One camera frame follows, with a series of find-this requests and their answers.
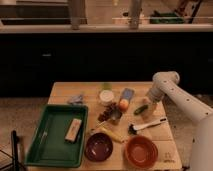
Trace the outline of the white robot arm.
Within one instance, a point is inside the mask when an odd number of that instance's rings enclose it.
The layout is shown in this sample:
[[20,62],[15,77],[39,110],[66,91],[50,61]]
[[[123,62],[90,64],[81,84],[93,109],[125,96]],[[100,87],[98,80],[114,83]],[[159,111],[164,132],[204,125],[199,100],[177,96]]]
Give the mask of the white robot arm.
[[181,89],[175,71],[157,72],[152,81],[146,93],[151,102],[167,95],[196,124],[189,171],[213,171],[213,108]]

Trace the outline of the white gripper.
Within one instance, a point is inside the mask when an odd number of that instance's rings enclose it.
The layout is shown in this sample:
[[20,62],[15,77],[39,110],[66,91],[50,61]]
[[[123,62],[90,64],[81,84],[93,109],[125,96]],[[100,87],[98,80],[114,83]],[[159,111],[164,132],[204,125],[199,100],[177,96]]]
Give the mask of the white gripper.
[[143,118],[148,118],[152,116],[157,108],[157,104],[155,102],[160,102],[165,93],[160,90],[156,85],[153,85],[146,94],[147,97],[142,99],[142,104],[146,106],[146,109],[142,112],[141,116]]

